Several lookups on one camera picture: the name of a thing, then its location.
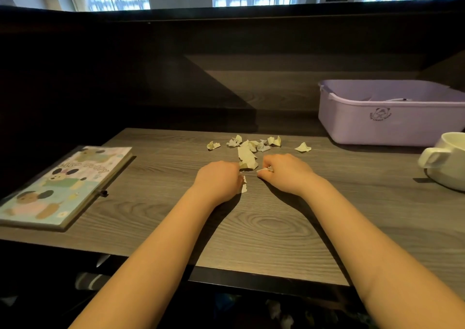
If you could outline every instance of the white cup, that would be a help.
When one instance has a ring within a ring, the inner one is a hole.
[[[465,191],[465,133],[444,133],[436,147],[422,152],[418,164],[439,184]]]

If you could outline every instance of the hand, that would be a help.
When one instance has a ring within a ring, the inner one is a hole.
[[[197,172],[192,188],[216,207],[235,196],[243,180],[237,162],[217,161],[203,166]]]
[[[257,173],[259,178],[269,182],[283,192],[303,196],[308,181],[316,174],[310,166],[301,159],[286,155],[265,155],[263,167],[273,167],[273,172],[261,170]]]

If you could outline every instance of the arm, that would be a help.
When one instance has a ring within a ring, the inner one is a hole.
[[[212,210],[239,191],[239,165],[202,167],[194,185],[76,318],[72,329],[145,329],[158,323]]]
[[[463,300],[305,162],[267,155],[263,166],[274,172],[259,171],[260,178],[308,203],[380,328],[464,327]]]

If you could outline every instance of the desk surface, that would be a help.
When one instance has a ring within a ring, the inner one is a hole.
[[[242,134],[244,139],[267,138]],[[132,146],[136,158],[67,230],[0,227],[11,241],[129,256],[194,180],[216,160],[237,161],[230,133],[127,128],[107,146]],[[327,178],[369,220],[465,298],[465,194],[428,183],[418,149],[338,147],[327,137],[282,136],[282,147]],[[221,148],[206,149],[211,140]],[[294,150],[302,141],[312,147]],[[261,165],[263,153],[258,152]],[[311,211],[246,172],[248,191],[215,210],[194,250],[197,266],[348,285]]]

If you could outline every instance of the book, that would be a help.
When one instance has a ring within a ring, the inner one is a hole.
[[[78,147],[2,199],[0,224],[65,231],[131,157],[130,147]]]

